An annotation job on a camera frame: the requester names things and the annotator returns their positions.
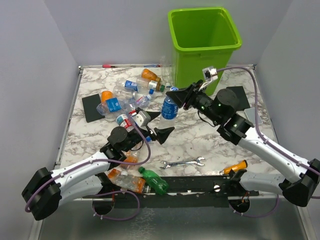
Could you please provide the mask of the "blue label water bottle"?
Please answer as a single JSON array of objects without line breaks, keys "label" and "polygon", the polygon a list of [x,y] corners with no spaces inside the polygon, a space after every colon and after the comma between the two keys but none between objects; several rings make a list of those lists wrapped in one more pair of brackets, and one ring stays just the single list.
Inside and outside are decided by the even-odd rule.
[{"label": "blue label water bottle", "polygon": [[167,129],[174,127],[178,110],[179,108],[175,102],[169,96],[166,96],[162,104],[158,128]]}]

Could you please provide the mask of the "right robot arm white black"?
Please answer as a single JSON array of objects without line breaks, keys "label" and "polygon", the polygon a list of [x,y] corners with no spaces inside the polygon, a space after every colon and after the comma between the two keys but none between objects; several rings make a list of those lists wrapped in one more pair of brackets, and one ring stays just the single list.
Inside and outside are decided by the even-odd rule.
[{"label": "right robot arm white black", "polygon": [[320,162],[308,161],[288,151],[260,133],[246,118],[236,113],[239,100],[224,88],[214,98],[200,88],[202,81],[187,88],[168,91],[166,95],[179,107],[197,109],[218,128],[220,136],[246,149],[278,170],[278,174],[254,173],[240,170],[233,175],[229,189],[240,196],[246,191],[262,191],[284,196],[290,203],[306,207],[320,182]]}]

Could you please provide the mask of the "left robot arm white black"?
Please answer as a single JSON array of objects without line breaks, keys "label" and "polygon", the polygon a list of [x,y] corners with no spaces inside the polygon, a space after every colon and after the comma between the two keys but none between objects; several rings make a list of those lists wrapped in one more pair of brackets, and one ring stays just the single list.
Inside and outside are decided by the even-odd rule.
[{"label": "left robot arm white black", "polygon": [[175,129],[151,129],[147,121],[141,120],[142,116],[154,120],[159,112],[139,110],[136,115],[129,116],[132,130],[127,131],[122,126],[113,128],[107,143],[80,162],[56,170],[48,170],[46,167],[38,169],[21,193],[25,201],[25,212],[32,213],[34,219],[39,221],[69,201],[95,194],[101,198],[106,197],[111,186],[102,180],[101,175],[123,164],[127,158],[125,153],[140,142],[146,142],[147,137],[163,144]]}]

